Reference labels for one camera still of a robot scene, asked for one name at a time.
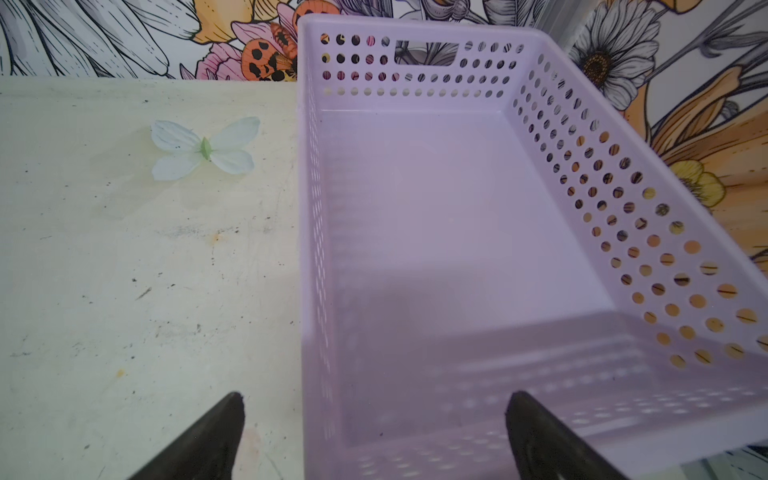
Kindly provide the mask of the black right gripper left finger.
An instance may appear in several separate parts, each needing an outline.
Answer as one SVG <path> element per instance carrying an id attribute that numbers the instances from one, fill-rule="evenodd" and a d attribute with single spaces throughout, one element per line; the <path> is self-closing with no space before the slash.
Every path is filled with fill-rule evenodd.
<path id="1" fill-rule="evenodd" d="M 243 396 L 231 392 L 130 480 L 231 480 L 244 427 Z"/>

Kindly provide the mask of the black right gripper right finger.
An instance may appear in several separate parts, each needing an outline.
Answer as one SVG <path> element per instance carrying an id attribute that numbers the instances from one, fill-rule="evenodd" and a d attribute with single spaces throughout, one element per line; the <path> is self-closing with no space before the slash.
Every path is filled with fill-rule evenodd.
<path id="1" fill-rule="evenodd" d="M 525 391 L 510 397 L 505 422 L 522 479 L 617 479 L 626 476 Z"/>

